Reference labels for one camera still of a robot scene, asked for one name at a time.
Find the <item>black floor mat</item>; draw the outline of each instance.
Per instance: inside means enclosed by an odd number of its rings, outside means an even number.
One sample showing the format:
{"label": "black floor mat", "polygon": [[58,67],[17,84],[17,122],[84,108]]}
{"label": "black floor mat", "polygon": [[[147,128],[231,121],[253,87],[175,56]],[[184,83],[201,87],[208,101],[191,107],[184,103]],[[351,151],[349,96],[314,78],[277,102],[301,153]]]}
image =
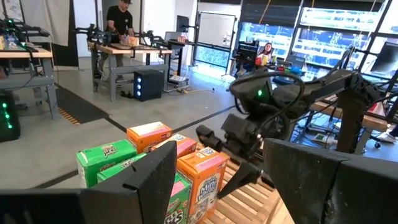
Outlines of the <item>black floor mat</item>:
{"label": "black floor mat", "polygon": [[109,116],[90,102],[60,86],[57,89],[57,101],[60,114],[73,124],[84,124]]}

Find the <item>whiteboard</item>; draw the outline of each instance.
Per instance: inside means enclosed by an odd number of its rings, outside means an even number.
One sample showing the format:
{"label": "whiteboard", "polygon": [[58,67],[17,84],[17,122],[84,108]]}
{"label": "whiteboard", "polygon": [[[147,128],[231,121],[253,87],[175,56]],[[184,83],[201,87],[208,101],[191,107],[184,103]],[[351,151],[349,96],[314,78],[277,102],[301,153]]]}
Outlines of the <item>whiteboard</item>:
{"label": "whiteboard", "polygon": [[198,42],[230,48],[235,20],[234,15],[201,12]]}

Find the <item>man in black t-shirt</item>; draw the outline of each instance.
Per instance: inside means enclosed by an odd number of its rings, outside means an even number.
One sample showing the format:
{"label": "man in black t-shirt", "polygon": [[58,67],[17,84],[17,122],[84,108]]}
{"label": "man in black t-shirt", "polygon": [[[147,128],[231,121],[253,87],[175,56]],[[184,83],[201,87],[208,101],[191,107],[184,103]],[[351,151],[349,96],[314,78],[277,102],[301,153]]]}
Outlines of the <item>man in black t-shirt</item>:
{"label": "man in black t-shirt", "polygon": [[[111,6],[108,9],[106,15],[106,20],[108,25],[106,31],[115,31],[119,34],[119,37],[112,38],[112,43],[119,43],[121,38],[125,34],[134,36],[134,29],[132,28],[132,15],[128,11],[131,4],[131,0],[120,0],[119,5]],[[108,54],[102,53],[101,60],[99,61],[99,69],[103,71],[105,60],[108,58]],[[116,66],[123,66],[123,54],[117,54],[116,56]],[[122,80],[123,76],[120,75],[116,80]]]}

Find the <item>wooden tabletop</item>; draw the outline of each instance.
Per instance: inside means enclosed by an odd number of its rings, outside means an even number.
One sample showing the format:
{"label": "wooden tabletop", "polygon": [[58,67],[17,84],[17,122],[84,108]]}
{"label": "wooden tabletop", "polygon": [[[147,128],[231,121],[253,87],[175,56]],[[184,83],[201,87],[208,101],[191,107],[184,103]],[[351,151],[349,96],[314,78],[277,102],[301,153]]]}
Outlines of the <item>wooden tabletop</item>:
{"label": "wooden tabletop", "polygon": [[[91,48],[94,47],[94,43],[89,42],[87,44]],[[112,44],[112,45],[114,45],[116,47],[119,47],[121,49],[123,47],[126,47],[126,46],[123,46],[121,44]],[[133,52],[132,50],[127,50],[127,49],[126,50],[119,50],[119,49],[115,49],[115,48],[112,48],[112,47],[105,47],[105,46],[102,46],[102,45],[97,45],[97,49],[102,51],[102,52],[105,52],[107,54],[131,54]],[[171,54],[173,51],[165,49],[165,50],[161,50],[161,52],[162,52],[162,54]],[[136,54],[159,54],[159,53],[160,53],[159,49],[156,49],[156,48],[153,48],[153,47],[148,47],[148,46],[139,46],[139,49],[136,49]]]}
{"label": "wooden tabletop", "polygon": [[[331,101],[333,101],[335,99],[336,99],[335,96],[331,96],[331,97],[327,98],[327,100],[331,100]],[[328,105],[329,105],[328,103],[319,101],[319,102],[314,103],[311,106],[311,110],[320,111],[320,110],[323,110]],[[324,111],[322,111],[322,113],[331,115],[334,108],[335,108],[334,106],[330,106],[327,109],[325,109]],[[339,118],[341,116],[342,112],[343,112],[343,110],[341,108],[337,108],[333,116],[336,118]],[[377,114],[380,116],[386,115],[381,102],[377,103],[376,109],[371,111],[371,113],[374,113],[374,114]],[[387,125],[388,125],[387,121],[384,121],[383,119],[379,119],[379,118],[374,118],[372,116],[365,115],[364,119],[363,119],[363,126],[365,128],[370,128],[372,130],[387,131],[387,129],[388,129]]]}
{"label": "wooden tabletop", "polygon": [[[52,58],[52,53],[42,48],[35,48],[37,52],[33,52],[33,58]],[[30,58],[28,52],[0,52],[0,58]]]}

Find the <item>wooden crate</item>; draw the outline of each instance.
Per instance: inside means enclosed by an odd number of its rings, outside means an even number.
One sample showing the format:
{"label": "wooden crate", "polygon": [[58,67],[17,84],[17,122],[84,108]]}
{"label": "wooden crate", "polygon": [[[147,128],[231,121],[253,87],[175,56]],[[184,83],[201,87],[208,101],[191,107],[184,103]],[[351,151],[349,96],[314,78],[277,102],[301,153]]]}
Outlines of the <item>wooden crate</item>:
{"label": "wooden crate", "polygon": [[[238,167],[238,165],[228,162],[223,186],[232,178]],[[280,197],[276,190],[258,180],[257,184],[248,184],[219,200],[215,213],[202,223],[271,223],[279,200]]]}

